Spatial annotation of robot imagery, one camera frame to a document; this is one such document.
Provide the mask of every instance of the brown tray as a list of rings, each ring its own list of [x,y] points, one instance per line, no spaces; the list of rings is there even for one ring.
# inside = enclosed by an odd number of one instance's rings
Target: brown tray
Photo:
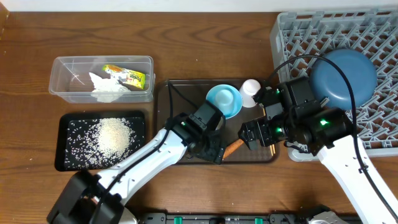
[[[171,80],[170,82],[188,99],[192,100],[196,105],[203,104],[207,92],[214,86],[220,84],[228,84],[237,89],[241,87],[246,79],[230,79],[230,80]],[[190,114],[195,109],[184,99],[172,90],[174,116],[180,113]],[[170,103],[167,83],[161,83],[155,90],[155,111],[154,114],[154,135],[164,127],[166,119],[170,115]],[[221,137],[226,141],[227,145],[238,139],[238,131],[242,123],[263,116],[263,110],[260,106],[253,108],[242,108],[242,110],[233,118],[228,119]],[[275,145],[275,154],[271,155],[269,147],[261,147],[256,151],[251,151],[243,144],[234,153],[228,156],[223,164],[258,164],[272,162],[279,155],[279,148]],[[184,156],[177,164],[194,165],[209,164],[209,162],[201,159],[188,159],[189,155]]]

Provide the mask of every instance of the green button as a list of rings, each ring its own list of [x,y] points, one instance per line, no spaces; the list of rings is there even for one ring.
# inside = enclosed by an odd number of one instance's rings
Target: green button
[[[174,224],[182,224],[182,217],[175,217]]]
[[[262,224],[262,218],[255,218],[254,219],[254,224]]]

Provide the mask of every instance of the white cup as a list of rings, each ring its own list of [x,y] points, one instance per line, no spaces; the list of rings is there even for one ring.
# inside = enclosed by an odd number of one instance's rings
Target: white cup
[[[215,106],[224,115],[230,114],[234,110],[234,95],[229,90],[220,90],[215,96]]]
[[[257,80],[246,80],[242,87],[239,89],[243,99],[243,106],[246,108],[252,108],[256,105],[252,96],[254,96],[261,88],[261,85]]]

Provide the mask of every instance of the plastic bin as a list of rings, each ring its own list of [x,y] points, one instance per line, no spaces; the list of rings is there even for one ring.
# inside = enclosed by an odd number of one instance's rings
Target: plastic bin
[[[138,103],[153,100],[155,74],[154,61],[150,56],[58,57],[53,63],[49,92],[61,96],[69,103],[99,103],[97,98],[91,95],[94,85],[88,73],[92,72],[102,78],[109,78],[110,75],[102,71],[103,66],[107,64],[145,73],[144,89],[125,85],[131,92],[96,92],[96,95],[119,96],[112,103]]]
[[[398,11],[283,12],[271,30],[274,67],[302,54],[325,55],[335,49],[354,49],[377,70],[373,97],[356,109],[358,136],[370,157],[398,155]],[[279,72],[281,82],[309,75],[315,59],[298,59]],[[289,148],[294,161],[317,160]]]

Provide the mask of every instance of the white wall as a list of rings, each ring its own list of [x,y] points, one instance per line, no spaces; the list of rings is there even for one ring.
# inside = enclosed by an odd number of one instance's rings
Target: white wall
[[[272,12],[398,7],[398,0],[0,0],[9,11]]]

